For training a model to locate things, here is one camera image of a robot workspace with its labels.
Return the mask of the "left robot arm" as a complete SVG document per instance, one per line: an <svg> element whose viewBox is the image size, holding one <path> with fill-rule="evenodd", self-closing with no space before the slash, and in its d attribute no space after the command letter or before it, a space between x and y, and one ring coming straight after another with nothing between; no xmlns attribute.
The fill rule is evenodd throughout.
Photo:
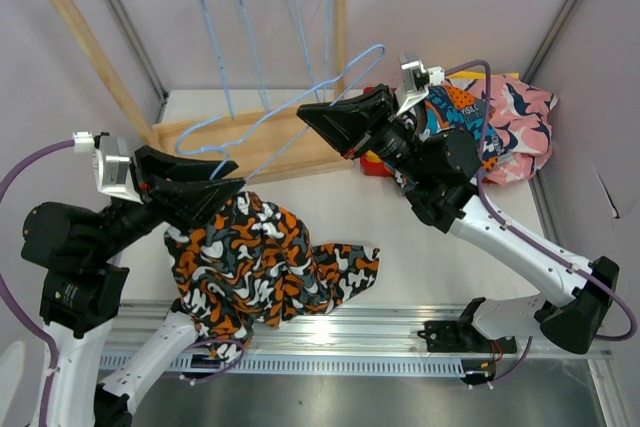
<svg viewBox="0 0 640 427"><path fill-rule="evenodd" d="M54 340L35 420L43 426L128 426L139 403L191 345L216 337L216 321L172 308L161 327L118 371L99 377L128 269L113 258L158 225L179 234L203 226L244 185L230 160L175 157L150 146L129 151L106 135L78 140L93 156L100 211L46 202L23 225L24 260L46 270L40 315Z"/></svg>

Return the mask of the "orange black camo shorts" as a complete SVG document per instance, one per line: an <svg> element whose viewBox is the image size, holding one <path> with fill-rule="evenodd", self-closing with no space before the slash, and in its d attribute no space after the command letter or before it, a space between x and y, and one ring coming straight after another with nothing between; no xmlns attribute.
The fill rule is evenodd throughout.
<svg viewBox="0 0 640 427"><path fill-rule="evenodd" d="M380 264L376 247L313 243L299 217L250 191L202 227L167 228L163 240L181 309L224 363L249 346L255 324L327 315L371 288Z"/></svg>

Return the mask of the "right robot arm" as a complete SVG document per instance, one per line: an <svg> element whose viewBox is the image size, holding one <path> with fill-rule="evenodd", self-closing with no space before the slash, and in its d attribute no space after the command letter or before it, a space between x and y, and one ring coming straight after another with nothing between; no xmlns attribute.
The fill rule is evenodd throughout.
<svg viewBox="0 0 640 427"><path fill-rule="evenodd" d="M529 297L471 300L456 322L464 348L526 336L573 354L589 350L613 302L618 265L573 254L500 213L475 177L482 163L469 129L420 133L427 116L386 85L335 104L302 105L297 115L346 159L376 154L411 184L406 198L423 224L480 248L537 289Z"/></svg>

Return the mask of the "pink shark print shorts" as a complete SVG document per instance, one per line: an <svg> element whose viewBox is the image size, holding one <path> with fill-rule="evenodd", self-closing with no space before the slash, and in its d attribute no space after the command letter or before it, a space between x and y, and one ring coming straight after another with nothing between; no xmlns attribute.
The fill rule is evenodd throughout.
<svg viewBox="0 0 640 427"><path fill-rule="evenodd" d="M515 75L491 77L491 86L478 81L465 91L484 101L489 94L489 125L504 143L497 166L484 175L487 184L507 185L531 179L553 152L549 114L556 106L555 94L522 82Z"/></svg>

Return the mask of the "yellow shorts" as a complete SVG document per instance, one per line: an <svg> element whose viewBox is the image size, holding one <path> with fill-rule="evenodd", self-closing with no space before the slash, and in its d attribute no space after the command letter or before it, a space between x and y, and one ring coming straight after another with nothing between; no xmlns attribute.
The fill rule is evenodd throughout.
<svg viewBox="0 0 640 427"><path fill-rule="evenodd" d="M478 81L484 82L485 80L485 75L480 72L462 70L448 76L445 83L459 90L466 90L473 83L477 83Z"/></svg>

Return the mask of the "teal pirate print shorts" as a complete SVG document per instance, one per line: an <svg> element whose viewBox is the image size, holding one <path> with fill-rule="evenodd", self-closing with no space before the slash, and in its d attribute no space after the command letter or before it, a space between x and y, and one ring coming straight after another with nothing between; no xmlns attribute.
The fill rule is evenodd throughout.
<svg viewBox="0 0 640 427"><path fill-rule="evenodd" d="M432 86L421 102L403 114L401 122L421 140L444 130L464 128L482 146L484 174L488 175L505 152L504 143L490 125L482 134L485 102L469 92L449 84Z"/></svg>

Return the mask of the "blue wire hanger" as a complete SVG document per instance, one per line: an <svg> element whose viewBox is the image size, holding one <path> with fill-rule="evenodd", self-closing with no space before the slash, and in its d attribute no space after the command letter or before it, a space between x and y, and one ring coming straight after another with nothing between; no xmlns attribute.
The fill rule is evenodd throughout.
<svg viewBox="0 0 640 427"><path fill-rule="evenodd" d="M210 175L210 179L214 178L214 175L217 174L227 163L231 161L232 154L230 152L231 147L237 147L243 145L253 134L254 132L261 127L263 124L267 123L271 119L275 118L281 113L291 113L295 112L297 109L297 105L300 104L302 100L308 97L311 94L317 93L319 90L324 89L325 87L334 84L337 85L339 80L343 80L349 70L357 65L360 61L366 58L368 55L372 54L374 51L378 51L378 55L375 59L364 69L364 71L347 87L344 88L344 91L340 94L337 94L335 98L329 103L329 107L334 107L339 101L343 100L345 96L364 78L366 78L369 73L379 64L379 62L384 58L386 54L386 45L384 43L376 43L371 45L369 48L362 51L358 56L349 61L343 70L337 74L334 78L330 78L315 84L313 87L304 91L294 99L282 104L281 106L264 112L257 120L255 120L250 127L245 131L243 135L239 138L223 142L220 144L212 144L212 145L203 145L191 150L185 150L182 148L182 143L192 134L196 133L199 130L204 129L205 127L212 126L218 122L223 120L222 117L212 117L203 121L197 122L195 125L187 127L177 138L174 143L174 150L177 155L192 157L198 154L205 153L215 153L220 154L223 157L222 164L220 167L217 167L214 170L214 173Z"/></svg>
<svg viewBox="0 0 640 427"><path fill-rule="evenodd" d="M323 82L329 80L332 0L324 0ZM322 100L327 100L327 84L322 87Z"/></svg>
<svg viewBox="0 0 640 427"><path fill-rule="evenodd" d="M283 1L285 3L286 10L288 12L289 20L294 28L294 31L298 39L300 52L302 54L303 62L305 65L307 75L309 77L310 84L312 87L315 87L316 78L314 75L311 57L309 54L308 45L306 41L300 1L299 0L283 0Z"/></svg>
<svg viewBox="0 0 640 427"><path fill-rule="evenodd" d="M253 26L249 16L249 12L247 10L245 0L234 0L234 1L236 5L238 21L243 30L244 36L246 38L247 49L253 63L254 78L256 82L257 92L261 101L261 105L266 112L269 112L270 103L269 103L269 99L266 92L264 72L262 69L257 42L255 39L254 30L253 30Z"/></svg>
<svg viewBox="0 0 640 427"><path fill-rule="evenodd" d="M207 31L208 39L209 39L210 45L211 45L211 47L213 49L213 53L214 53L214 56L215 56L216 65L217 65L217 68L218 68L218 72L219 72L219 76L220 76L220 80L221 80L221 84L222 84L222 88L223 88L224 97L225 97L225 100L226 100L226 103L227 103L227 110L228 110L229 116L232 119L234 119L235 118L235 108L234 108L234 103L233 103L233 100L232 100L232 97L231 97L231 91L230 91L229 84L228 84L227 69L226 69L225 62L224 62L224 57L222 55L222 51L221 51L221 48L220 48L218 36L216 34L213 18L211 16L210 11L209 11L208 2L207 2L207 0L198 0L198 4L199 4L200 12L201 12L203 20L204 20L204 24L205 24L205 28L206 28L206 31Z"/></svg>

